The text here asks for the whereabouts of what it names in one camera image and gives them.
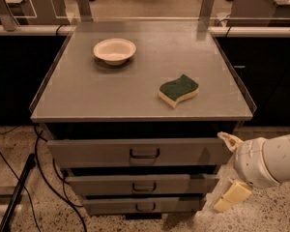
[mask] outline white robotic arm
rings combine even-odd
[[[225,132],[218,137],[235,154],[234,169],[249,185],[263,189],[290,181],[290,134],[247,141]]]

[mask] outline green sponge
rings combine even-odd
[[[182,74],[180,78],[162,84],[158,96],[175,108],[179,102],[196,96],[198,88],[199,84]]]

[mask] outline sponge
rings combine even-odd
[[[180,78],[162,84],[158,96],[175,108],[179,102],[196,96],[198,92],[199,84],[182,74]]]
[[[218,212],[225,212],[233,205],[243,202],[248,199],[252,194],[252,187],[244,182],[234,180],[231,182],[229,190],[219,199],[214,206]]]

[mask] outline gray drawer front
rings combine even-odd
[[[140,198],[84,200],[87,213],[92,215],[117,215],[137,213],[196,212],[202,210],[205,200],[192,198]]]
[[[50,140],[60,167],[217,165],[229,150],[218,138]]]
[[[212,192],[215,175],[146,175],[69,177],[77,195],[137,195]]]

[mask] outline electrical cord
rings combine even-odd
[[[73,204],[73,203],[71,202],[70,198],[67,196],[66,189],[65,189],[66,178],[67,178],[67,176],[65,175],[64,178],[63,178],[63,182],[62,182],[62,191],[64,192],[66,199],[67,199],[67,200],[68,200],[68,201],[69,201],[73,206],[75,206],[75,207],[84,207],[84,206],[82,206],[82,205],[75,205],[75,204]]]
[[[7,130],[7,131],[3,131],[3,132],[1,132],[1,131],[0,131],[0,135],[7,134],[7,133],[9,133],[9,132],[11,132],[11,131],[15,130],[17,127],[18,127],[18,126],[15,126],[15,127],[13,127],[12,129],[10,129],[10,130]]]
[[[5,157],[3,156],[3,154],[1,153],[0,151],[0,156],[3,160],[4,163],[7,164],[7,166],[10,168],[10,170],[13,172],[13,174],[16,176],[16,178],[19,180],[18,176],[16,175],[15,171],[12,169],[12,167],[9,165],[8,161],[5,159]],[[29,202],[30,202],[30,206],[31,206],[31,210],[32,210],[32,215],[33,215],[33,219],[36,223],[36,226],[38,228],[38,230],[41,232],[41,229],[38,225],[38,221],[37,221],[37,218],[36,218],[36,213],[35,213],[35,210],[34,210],[34,206],[33,206],[33,202],[32,202],[32,198],[31,198],[31,195],[30,195],[30,192],[29,190],[27,189],[27,187],[25,185],[23,185],[24,189],[26,190],[27,194],[28,194],[28,198],[29,198]]]
[[[229,19],[229,18],[221,19],[221,20],[217,23],[217,27],[219,27],[219,25],[220,25],[223,21],[226,21],[226,20],[230,20],[230,19]]]
[[[76,207],[70,203],[69,200],[67,200],[65,197],[63,197],[57,190],[54,189],[54,187],[49,183],[49,181],[47,180],[47,178],[45,177],[43,171],[42,171],[42,168],[41,168],[41,165],[40,165],[40,161],[39,161],[39,157],[38,157],[38,143],[39,143],[39,139],[41,139],[41,134],[42,134],[43,131],[41,131],[40,133],[38,133],[38,137],[37,137],[37,140],[36,140],[36,143],[35,143],[35,154],[36,154],[36,160],[37,160],[37,166],[38,166],[38,169],[41,173],[41,176],[44,180],[44,182],[47,184],[47,186],[61,199],[63,200],[64,202],[66,202],[74,211],[75,213],[77,214],[77,216],[79,217],[82,225],[83,225],[83,228],[84,228],[84,231],[87,232],[87,226],[85,224],[85,221],[84,221],[84,218],[81,216],[80,212],[76,209]]]
[[[62,177],[60,176],[60,174],[58,173],[57,168],[56,168],[56,164],[55,164],[55,159],[52,159],[52,166],[53,166],[53,168],[54,168],[54,171],[55,171],[55,173],[56,173],[58,179],[59,179],[60,181],[64,182],[64,183],[68,184],[68,182],[66,182],[66,181],[64,180],[64,178],[62,178]]]
[[[43,138],[43,137],[38,133],[38,131],[37,131],[37,125],[34,126],[34,130],[35,130],[36,136],[37,136],[39,139],[43,140],[44,142],[47,142],[47,139]]]
[[[228,35],[229,35],[229,32],[230,32],[231,28],[232,28],[232,26],[231,26],[231,27],[229,27],[228,31],[226,31],[226,34],[225,34],[225,36],[224,36],[225,38],[226,38],[226,37],[228,37]]]
[[[67,24],[61,24],[57,29],[56,29],[56,36],[59,36],[59,29],[63,26],[68,26]]]
[[[47,139],[43,138],[41,135],[39,135],[38,131],[37,131],[37,125],[35,125],[34,127],[34,130],[35,130],[35,133],[36,133],[36,136],[39,137],[41,140],[47,142]],[[54,168],[54,171],[55,171],[55,174],[57,175],[58,179],[62,182],[65,182],[66,184],[68,184],[68,182],[66,182],[61,176],[60,174],[58,173],[57,171],[57,168],[56,168],[56,164],[55,164],[55,159],[52,159],[52,166]]]

